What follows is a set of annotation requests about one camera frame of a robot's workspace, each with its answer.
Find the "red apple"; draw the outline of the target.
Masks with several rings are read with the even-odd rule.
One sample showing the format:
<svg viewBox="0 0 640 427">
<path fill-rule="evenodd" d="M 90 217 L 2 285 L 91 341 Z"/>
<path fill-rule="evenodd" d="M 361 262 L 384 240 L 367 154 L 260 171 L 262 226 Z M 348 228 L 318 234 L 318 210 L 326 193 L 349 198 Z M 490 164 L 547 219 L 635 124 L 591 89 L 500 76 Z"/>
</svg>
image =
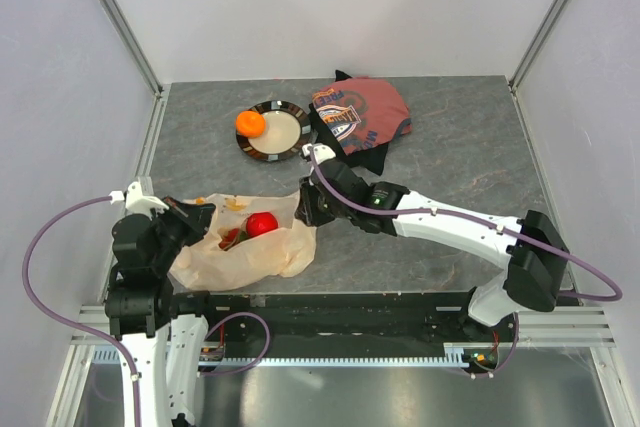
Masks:
<svg viewBox="0 0 640 427">
<path fill-rule="evenodd" d="M 253 213 L 247 218 L 245 224 L 245 230 L 250 238 L 261 236 L 278 228 L 278 220 L 270 212 Z"/>
</svg>

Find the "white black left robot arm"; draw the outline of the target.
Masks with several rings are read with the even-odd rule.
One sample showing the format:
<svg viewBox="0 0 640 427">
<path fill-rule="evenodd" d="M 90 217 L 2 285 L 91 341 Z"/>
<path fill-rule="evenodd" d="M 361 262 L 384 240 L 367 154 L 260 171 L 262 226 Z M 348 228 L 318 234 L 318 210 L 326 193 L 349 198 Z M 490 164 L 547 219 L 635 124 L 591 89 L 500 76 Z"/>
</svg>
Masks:
<svg viewBox="0 0 640 427">
<path fill-rule="evenodd" d="M 116 263 L 105 314 L 127 350 L 123 378 L 138 387 L 125 397 L 128 426 L 193 426 L 201 348 L 219 329 L 206 291 L 177 294 L 169 271 L 183 248 L 208 233 L 216 207 L 165 197 L 163 208 L 131 213 L 112 229 Z"/>
</svg>

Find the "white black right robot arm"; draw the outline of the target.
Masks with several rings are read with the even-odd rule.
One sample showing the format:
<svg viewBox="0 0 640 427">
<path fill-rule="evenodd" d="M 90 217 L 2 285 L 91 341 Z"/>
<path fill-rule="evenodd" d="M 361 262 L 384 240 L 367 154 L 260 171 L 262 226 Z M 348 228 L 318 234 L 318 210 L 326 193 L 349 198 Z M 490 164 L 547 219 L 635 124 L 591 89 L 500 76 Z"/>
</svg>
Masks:
<svg viewBox="0 0 640 427">
<path fill-rule="evenodd" d="M 367 183 L 337 159 L 302 178 L 299 193 L 295 216 L 309 227 L 342 218 L 367 233 L 436 242 L 500 268 L 472 289 L 458 315 L 459 331 L 469 340 L 483 339 L 512 313 L 556 307 L 568 249 L 542 212 L 518 218 L 456 208 L 391 182 Z"/>
</svg>

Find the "beige banana print plastic bag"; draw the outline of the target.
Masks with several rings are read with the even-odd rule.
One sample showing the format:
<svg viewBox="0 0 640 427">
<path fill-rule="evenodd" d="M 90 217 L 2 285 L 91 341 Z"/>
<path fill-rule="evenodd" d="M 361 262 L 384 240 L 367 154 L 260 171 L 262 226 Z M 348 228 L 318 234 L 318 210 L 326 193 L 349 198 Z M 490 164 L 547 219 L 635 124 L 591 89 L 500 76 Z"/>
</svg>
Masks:
<svg viewBox="0 0 640 427">
<path fill-rule="evenodd" d="M 189 290 L 222 292 L 249 286 L 268 276 L 293 277 L 304 271 L 316 253 L 316 229 L 295 218 L 300 195 L 284 197 L 212 194 L 189 199 L 194 205 L 216 206 L 209 231 L 176 257 L 170 274 Z M 220 247 L 222 236 L 243 228 L 252 214 L 275 216 L 278 228 L 247 238 L 228 249 Z"/>
</svg>

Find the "red cherry tomatoes cluster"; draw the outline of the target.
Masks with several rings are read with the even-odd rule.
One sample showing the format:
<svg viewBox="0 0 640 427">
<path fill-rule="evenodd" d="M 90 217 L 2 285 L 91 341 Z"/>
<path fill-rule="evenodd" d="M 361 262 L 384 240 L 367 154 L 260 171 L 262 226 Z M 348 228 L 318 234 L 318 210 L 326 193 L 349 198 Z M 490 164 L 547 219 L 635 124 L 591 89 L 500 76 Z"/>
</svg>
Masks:
<svg viewBox="0 0 640 427">
<path fill-rule="evenodd" d="M 233 228 L 225 232 L 221 236 L 218 246 L 222 251 L 228 251 L 236 245 L 246 241 L 249 238 L 247 232 L 242 228 Z"/>
</svg>

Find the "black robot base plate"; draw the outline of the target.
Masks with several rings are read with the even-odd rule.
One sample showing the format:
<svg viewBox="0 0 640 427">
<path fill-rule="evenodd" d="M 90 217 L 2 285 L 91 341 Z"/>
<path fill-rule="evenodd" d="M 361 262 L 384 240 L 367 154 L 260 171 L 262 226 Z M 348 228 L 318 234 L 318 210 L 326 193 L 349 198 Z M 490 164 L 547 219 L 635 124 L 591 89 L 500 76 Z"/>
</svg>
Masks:
<svg viewBox="0 0 640 427">
<path fill-rule="evenodd" d="M 471 294 L 453 293 L 315 293 L 176 294 L 172 317 L 203 315 L 210 325 L 221 321 L 226 342 L 246 342 L 248 334 L 233 313 L 252 312 L 269 326 L 271 335 L 311 338 L 322 334 L 414 338 L 428 343 L 502 343 L 514 339 L 512 314 L 486 327 L 471 319 Z"/>
</svg>

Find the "orange fruit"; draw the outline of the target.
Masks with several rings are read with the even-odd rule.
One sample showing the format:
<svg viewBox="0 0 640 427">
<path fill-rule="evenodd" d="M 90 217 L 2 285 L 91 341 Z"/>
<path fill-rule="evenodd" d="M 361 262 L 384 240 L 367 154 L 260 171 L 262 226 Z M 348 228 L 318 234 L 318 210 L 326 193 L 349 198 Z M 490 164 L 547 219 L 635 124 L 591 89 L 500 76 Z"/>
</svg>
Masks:
<svg viewBox="0 0 640 427">
<path fill-rule="evenodd" d="M 247 138 L 260 137 L 266 129 L 264 117 L 253 110 L 241 112 L 235 120 L 236 132 Z"/>
</svg>

